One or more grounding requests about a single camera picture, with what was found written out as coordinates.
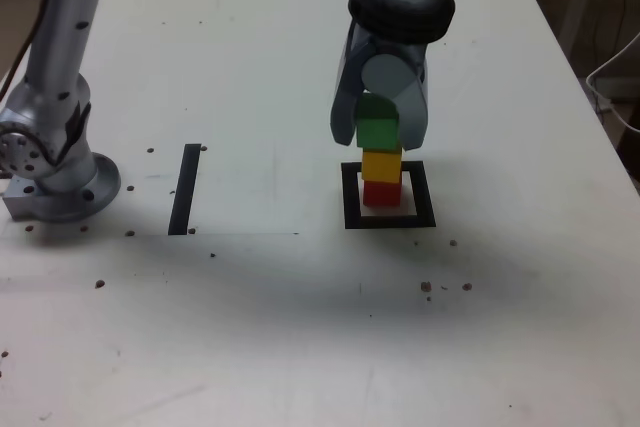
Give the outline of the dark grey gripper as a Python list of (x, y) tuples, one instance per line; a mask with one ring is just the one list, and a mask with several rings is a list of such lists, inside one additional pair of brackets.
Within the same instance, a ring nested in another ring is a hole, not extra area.
[[(378, 55), (373, 56), (375, 48)], [(426, 49), (426, 45), (371, 37), (351, 21), (330, 112), (331, 133), (337, 144), (351, 144), (356, 107), (366, 87), (394, 104), (402, 148), (409, 151), (423, 145), (429, 121)]]

